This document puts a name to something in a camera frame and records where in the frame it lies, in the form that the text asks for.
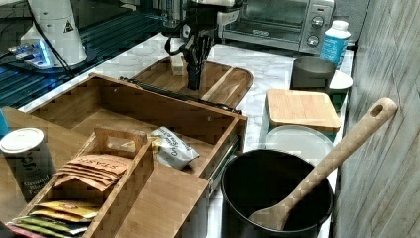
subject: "blue light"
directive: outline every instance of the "blue light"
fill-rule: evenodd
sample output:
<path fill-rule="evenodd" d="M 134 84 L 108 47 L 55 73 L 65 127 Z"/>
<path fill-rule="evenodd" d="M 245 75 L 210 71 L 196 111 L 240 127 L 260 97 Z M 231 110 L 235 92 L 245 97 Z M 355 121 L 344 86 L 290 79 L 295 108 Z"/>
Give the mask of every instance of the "blue light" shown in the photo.
<path fill-rule="evenodd" d="M 49 56 L 47 55 L 47 49 L 46 49 L 46 46 L 44 45 L 43 40 L 40 40 L 40 47 L 41 47 L 41 52 L 43 53 L 43 59 L 46 61 L 47 65 L 50 65 L 50 59 L 49 59 Z"/>

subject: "kitchen counter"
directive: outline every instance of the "kitchen counter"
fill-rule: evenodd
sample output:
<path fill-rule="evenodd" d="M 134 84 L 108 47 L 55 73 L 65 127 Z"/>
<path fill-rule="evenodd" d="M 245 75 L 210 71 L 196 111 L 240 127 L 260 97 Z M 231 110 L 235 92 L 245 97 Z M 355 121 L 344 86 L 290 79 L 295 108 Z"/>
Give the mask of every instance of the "kitchen counter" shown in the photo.
<path fill-rule="evenodd" d="M 120 76 L 131 78 L 156 61 L 167 57 L 167 52 L 164 50 L 165 41 L 165 36 L 157 34 L 145 42 L 90 69 L 88 72 L 58 87 L 54 91 L 26 104 L 19 108 L 19 110 L 23 112 L 31 111 L 43 102 L 63 93 L 70 87 L 84 82 L 90 72 L 96 72 L 114 78 L 119 78 Z M 172 44 L 172 48 L 174 49 L 181 44 L 181 40 L 175 39 Z M 207 60 L 246 69 L 254 76 L 252 87 L 237 106 L 237 109 L 242 110 L 243 114 L 248 117 L 247 130 L 244 138 L 244 152 L 263 147 L 260 132 L 264 126 L 263 114 L 266 92 L 271 88 L 289 88 L 294 58 L 295 56 L 282 55 L 281 50 L 260 52 L 229 45 L 216 45 L 210 52 Z M 346 51 L 341 71 L 350 74 L 352 58 L 353 52 Z M 344 112 L 345 110 L 342 110 L 339 115 L 342 119 L 342 124 L 344 122 Z M 340 138 L 341 131 L 336 136 L 335 143 Z M 336 173 L 333 173 L 329 176 L 332 188 L 335 187 L 335 180 Z M 210 198 L 208 238 L 220 237 L 222 201 L 223 196 L 220 189 L 218 189 Z M 328 237 L 329 226 L 330 222 L 327 220 L 321 229 L 319 237 Z"/>

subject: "black pot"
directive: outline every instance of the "black pot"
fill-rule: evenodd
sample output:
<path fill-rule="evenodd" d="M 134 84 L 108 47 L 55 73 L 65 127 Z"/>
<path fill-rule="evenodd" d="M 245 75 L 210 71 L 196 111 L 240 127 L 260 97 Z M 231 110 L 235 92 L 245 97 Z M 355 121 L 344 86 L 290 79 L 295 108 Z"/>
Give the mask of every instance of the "black pot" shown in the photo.
<path fill-rule="evenodd" d="M 333 210 L 333 191 L 324 179 L 291 211 L 284 230 L 261 227 L 248 217 L 286 198 L 312 171 L 303 159 L 274 150 L 243 153 L 222 174 L 222 237 L 316 238 Z"/>

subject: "wooden spoon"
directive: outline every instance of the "wooden spoon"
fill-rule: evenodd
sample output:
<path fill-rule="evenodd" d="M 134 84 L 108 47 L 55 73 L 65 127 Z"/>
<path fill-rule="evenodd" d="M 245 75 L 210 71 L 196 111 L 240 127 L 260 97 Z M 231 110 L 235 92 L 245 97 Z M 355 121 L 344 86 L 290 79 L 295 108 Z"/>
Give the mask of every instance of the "wooden spoon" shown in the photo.
<path fill-rule="evenodd" d="M 397 108 L 391 99 L 379 99 L 287 198 L 254 212 L 248 219 L 269 229 L 283 230 L 293 207 L 393 116 Z"/>

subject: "white bottle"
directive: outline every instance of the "white bottle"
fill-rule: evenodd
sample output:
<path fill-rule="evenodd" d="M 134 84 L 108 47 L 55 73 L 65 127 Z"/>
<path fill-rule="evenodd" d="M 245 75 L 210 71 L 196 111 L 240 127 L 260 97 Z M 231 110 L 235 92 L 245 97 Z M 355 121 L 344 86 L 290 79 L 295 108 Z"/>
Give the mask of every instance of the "white bottle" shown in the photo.
<path fill-rule="evenodd" d="M 348 27 L 349 23 L 345 21 L 334 21 L 333 27 L 325 32 L 320 58 L 331 61 L 337 69 L 340 69 L 349 42 Z"/>

